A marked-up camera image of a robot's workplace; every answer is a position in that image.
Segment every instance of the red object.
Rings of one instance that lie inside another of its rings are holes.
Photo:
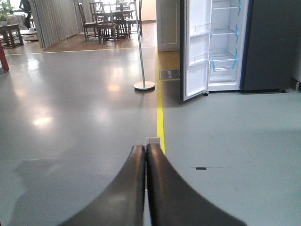
[[[8,72],[9,71],[8,62],[6,60],[1,42],[0,42],[0,61],[1,61],[4,72]]]

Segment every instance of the gray floor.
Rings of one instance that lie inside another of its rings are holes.
[[[154,81],[156,49],[143,55]],[[104,190],[132,145],[157,135],[157,90],[134,91],[136,49],[7,59],[0,222],[56,226]],[[181,103],[178,87],[163,82],[164,126],[166,155],[183,178],[249,226],[301,225],[301,93],[210,93]]]
[[[183,104],[178,85],[163,90],[166,155],[180,175],[249,226],[300,226],[301,93],[216,92]]]
[[[145,48],[155,80],[156,49]],[[132,145],[157,135],[157,93],[137,49],[7,56],[0,77],[0,222],[56,226],[111,182]]]

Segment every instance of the potted plant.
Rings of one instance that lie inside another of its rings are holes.
[[[0,0],[0,21],[2,26],[8,25],[8,15],[13,14],[15,7],[10,6],[6,1]]]

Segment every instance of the gray curtain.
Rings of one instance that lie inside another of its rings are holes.
[[[79,1],[29,0],[41,48],[48,48],[82,31]],[[89,10],[90,0],[82,1],[84,9]]]

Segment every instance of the wooden floor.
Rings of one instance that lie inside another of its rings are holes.
[[[157,24],[143,23],[143,37],[141,37],[142,48],[157,46]],[[4,48],[6,55],[30,54],[30,53],[47,53],[47,52],[64,52],[64,51],[81,51],[81,50],[98,50],[98,49],[116,49],[116,48],[138,48],[137,34],[131,34],[130,38],[122,39],[114,44],[113,41],[106,41],[99,44],[98,38],[89,38],[85,42],[83,33],[74,35],[67,40],[42,49],[38,41],[24,41],[23,46],[17,48]],[[159,52],[158,62],[160,70],[172,70],[179,68],[179,52]]]

